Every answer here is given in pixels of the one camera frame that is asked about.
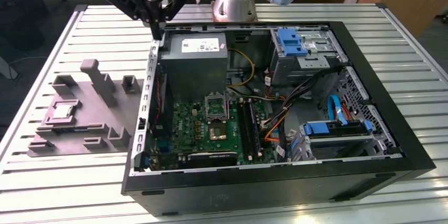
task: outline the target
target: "green circuit board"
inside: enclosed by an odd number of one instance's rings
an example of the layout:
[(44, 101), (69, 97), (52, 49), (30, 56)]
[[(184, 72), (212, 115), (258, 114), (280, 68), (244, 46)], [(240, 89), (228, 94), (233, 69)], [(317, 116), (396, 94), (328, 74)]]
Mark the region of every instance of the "green circuit board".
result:
[[(236, 152), (238, 154), (237, 164), (264, 164), (273, 162), (270, 147), (262, 149), (261, 158), (254, 158), (252, 161), (245, 160), (237, 121), (237, 102), (229, 101), (228, 105), (229, 117), (226, 122), (208, 123), (204, 102), (174, 103), (170, 153)], [(261, 101), (253, 102), (253, 111), (257, 122), (266, 118)], [(214, 135), (225, 135), (225, 139), (210, 140), (210, 132)]]

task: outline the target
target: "sticker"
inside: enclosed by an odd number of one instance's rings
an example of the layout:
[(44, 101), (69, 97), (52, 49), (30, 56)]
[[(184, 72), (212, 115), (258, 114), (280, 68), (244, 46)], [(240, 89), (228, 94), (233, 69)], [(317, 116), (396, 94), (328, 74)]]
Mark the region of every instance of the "sticker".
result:
[(264, 78), (264, 84), (265, 84), (266, 86), (270, 86), (270, 77), (269, 77), (269, 76), (266, 76), (266, 77)]
[(302, 45), (305, 48), (316, 48), (316, 44), (312, 42), (304, 42)]
[(280, 145), (277, 145), (277, 148), (276, 148), (274, 151), (278, 153), (278, 155), (280, 155), (281, 157), (285, 157), (285, 150), (280, 147)]
[(182, 52), (218, 52), (217, 38), (184, 39)]

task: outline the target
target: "yellow wire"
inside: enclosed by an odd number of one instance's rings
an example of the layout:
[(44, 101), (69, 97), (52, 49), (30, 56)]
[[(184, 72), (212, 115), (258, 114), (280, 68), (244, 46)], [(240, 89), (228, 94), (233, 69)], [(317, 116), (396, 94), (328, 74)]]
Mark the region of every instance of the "yellow wire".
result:
[(230, 87), (230, 88), (234, 88), (234, 87), (240, 87), (242, 86), (244, 84), (246, 84), (249, 82), (249, 80), (252, 80), (253, 76), (254, 76), (254, 64), (253, 64), (253, 61), (250, 60), (249, 56), (245, 55), (245, 53), (242, 53), (241, 51), (238, 51), (237, 49), (233, 49), (233, 48), (229, 48), (229, 51), (234, 51), (237, 52), (240, 55), (244, 56), (244, 58), (246, 59), (246, 61), (250, 63), (250, 67), (252, 67), (252, 73), (250, 73), (250, 76), (249, 78), (242, 81), (241, 83), (238, 84), (234, 84), (234, 85), (226, 85), (226, 87)]

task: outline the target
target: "blue plastic latch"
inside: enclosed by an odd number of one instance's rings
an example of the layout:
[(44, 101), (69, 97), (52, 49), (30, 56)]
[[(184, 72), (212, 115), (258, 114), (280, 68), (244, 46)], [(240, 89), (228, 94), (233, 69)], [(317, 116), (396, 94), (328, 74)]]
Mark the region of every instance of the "blue plastic latch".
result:
[(326, 123), (309, 123), (310, 129), (313, 130), (314, 134), (328, 134), (328, 126)]
[(304, 124), (302, 129), (305, 130), (305, 135), (310, 135), (313, 133), (309, 124)]
[(301, 37), (293, 29), (278, 29), (277, 41), (282, 46), (284, 55), (288, 57), (306, 56), (308, 50), (301, 47)]
[(370, 133), (373, 131), (373, 126), (372, 126), (370, 121), (364, 120), (364, 126), (365, 126), (366, 131)]

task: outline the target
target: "orange wire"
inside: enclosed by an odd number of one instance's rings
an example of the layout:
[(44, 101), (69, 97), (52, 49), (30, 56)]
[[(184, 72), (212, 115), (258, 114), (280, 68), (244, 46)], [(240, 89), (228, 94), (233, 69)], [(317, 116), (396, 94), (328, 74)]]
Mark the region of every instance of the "orange wire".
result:
[(276, 139), (276, 138), (268, 138), (268, 139), (265, 139), (264, 141), (265, 141), (265, 142), (280, 142), (280, 140)]
[(341, 108), (345, 112), (346, 119), (352, 120), (353, 118), (352, 118), (352, 115), (349, 114), (349, 110), (348, 110), (345, 104), (341, 104)]
[(282, 119), (286, 117), (286, 114), (278, 119), (278, 121), (276, 122), (276, 124), (273, 125), (273, 127), (270, 128), (269, 132), (266, 133), (266, 135), (264, 136), (264, 141), (266, 142), (270, 133), (273, 132), (274, 128), (277, 128), (278, 124), (281, 123)]
[[(266, 89), (265, 89), (265, 90), (266, 90), (266, 91), (265, 91), (266, 93), (264, 94), (264, 96), (265, 96), (265, 98), (274, 99), (274, 97), (272, 97), (272, 96), (268, 95), (268, 94), (269, 94), (269, 89), (270, 89), (270, 86), (266, 87)], [(285, 98), (284, 96), (281, 96), (281, 95), (278, 96), (278, 98), (280, 98), (280, 100), (282, 100), (282, 101), (286, 100), (286, 98)]]

